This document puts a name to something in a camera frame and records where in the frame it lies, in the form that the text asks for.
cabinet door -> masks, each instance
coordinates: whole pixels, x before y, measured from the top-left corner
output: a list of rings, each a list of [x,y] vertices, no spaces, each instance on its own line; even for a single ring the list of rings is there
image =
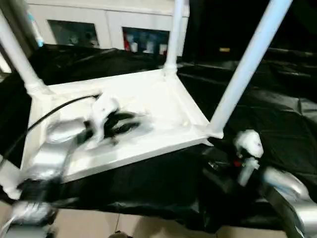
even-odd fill
[[[165,54],[172,16],[132,12],[107,11],[112,46],[138,52]],[[178,55],[184,47],[187,17],[182,18]]]
[[[47,44],[111,48],[103,10],[32,4],[30,10]]]

dark wall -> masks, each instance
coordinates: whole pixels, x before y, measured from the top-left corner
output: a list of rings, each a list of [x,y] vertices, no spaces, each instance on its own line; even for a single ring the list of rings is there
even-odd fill
[[[239,60],[268,0],[192,0],[183,57],[187,61]],[[317,3],[294,0],[272,48],[317,52]],[[224,54],[219,49],[230,48]]]

white tray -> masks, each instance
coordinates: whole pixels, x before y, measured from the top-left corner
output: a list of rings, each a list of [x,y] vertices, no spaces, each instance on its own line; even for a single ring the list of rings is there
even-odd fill
[[[65,181],[207,141],[203,131],[209,121],[178,77],[175,74],[164,76],[161,69],[51,85],[49,88],[55,94],[32,100],[29,125],[71,99],[102,91],[118,100],[122,109],[149,115],[155,121],[151,132],[120,140],[114,147],[78,149],[71,158]],[[21,168],[28,168],[28,160],[43,143],[51,122],[77,117],[88,119],[93,102],[91,98],[66,106],[31,131],[25,141]]]

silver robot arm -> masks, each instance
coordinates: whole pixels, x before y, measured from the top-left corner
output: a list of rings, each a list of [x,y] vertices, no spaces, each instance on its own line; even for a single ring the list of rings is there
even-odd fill
[[[45,238],[50,234],[49,225],[57,214],[52,188],[58,189],[70,155],[91,135],[83,119],[61,121],[48,128],[45,142],[31,158],[20,199],[13,205],[0,237]]]

black cable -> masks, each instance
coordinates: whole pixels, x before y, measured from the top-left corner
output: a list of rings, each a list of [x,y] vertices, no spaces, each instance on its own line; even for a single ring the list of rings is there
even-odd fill
[[[84,96],[84,97],[80,97],[80,98],[76,98],[73,100],[70,100],[56,108],[54,108],[53,110],[51,110],[49,113],[45,114],[43,117],[41,117],[40,119],[38,119],[35,123],[33,123],[29,128],[27,128],[15,141],[14,143],[9,147],[9,149],[6,150],[6,152],[3,155],[2,160],[0,161],[0,169],[3,166],[5,160],[8,159],[9,155],[11,154],[11,152],[13,151],[13,149],[18,145],[18,143],[31,131],[33,130],[38,124],[40,124],[42,121],[44,121],[46,118],[48,118],[50,115],[52,115],[53,113],[57,112],[58,110],[62,109],[63,107],[66,107],[69,104],[72,104],[74,102],[86,99],[86,98],[91,98],[91,97],[95,97],[95,95],[89,95],[89,96]]]

